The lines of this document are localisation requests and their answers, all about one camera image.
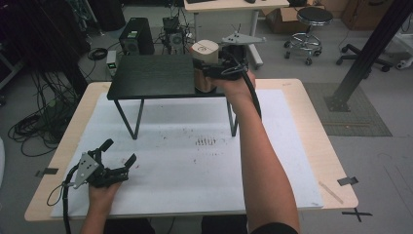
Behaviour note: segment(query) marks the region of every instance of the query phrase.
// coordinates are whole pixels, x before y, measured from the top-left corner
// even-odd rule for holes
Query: small black table
[[[143,104],[146,99],[159,98],[214,98],[225,97],[217,89],[201,93],[194,86],[192,57],[175,56],[123,56],[113,78],[107,98],[114,100],[132,139],[137,139]],[[136,127],[133,131],[119,103],[120,99],[140,99]],[[231,134],[237,133],[237,117],[233,122],[232,109],[227,101]]]

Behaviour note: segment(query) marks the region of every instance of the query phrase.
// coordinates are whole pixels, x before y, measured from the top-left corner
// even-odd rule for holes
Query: floor mat
[[[331,97],[339,84],[305,83],[304,87],[329,136],[392,137],[392,133],[370,103],[361,87],[347,102],[350,112],[331,112],[324,97]]]

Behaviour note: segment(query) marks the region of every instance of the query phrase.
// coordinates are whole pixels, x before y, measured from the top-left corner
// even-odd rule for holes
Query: stool
[[[284,47],[287,48],[284,57],[289,59],[291,49],[304,50],[308,53],[306,64],[311,65],[313,63],[311,56],[319,56],[322,50],[320,39],[311,33],[312,28],[330,24],[333,21],[333,15],[322,8],[307,7],[297,12],[297,18],[309,26],[306,32],[295,33],[284,43]]]

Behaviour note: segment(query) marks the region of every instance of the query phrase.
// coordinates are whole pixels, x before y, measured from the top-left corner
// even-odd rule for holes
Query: black sleeve
[[[271,222],[255,229],[251,234],[298,234],[298,232],[281,222]]]

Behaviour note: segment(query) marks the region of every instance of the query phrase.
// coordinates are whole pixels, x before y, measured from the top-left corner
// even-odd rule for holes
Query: white paper
[[[297,207],[322,207],[282,91],[258,90],[257,94],[264,126],[290,179]],[[120,103],[134,129],[140,100]],[[108,138],[114,144],[102,155],[105,167],[123,167],[133,153],[137,156],[130,179],[115,198],[112,215],[244,212],[240,140],[238,134],[231,137],[224,97],[147,99],[133,140],[115,103],[102,94],[69,169],[82,152],[100,147]],[[86,215],[88,205],[87,185],[69,189],[70,216]],[[52,216],[62,216],[61,203]]]

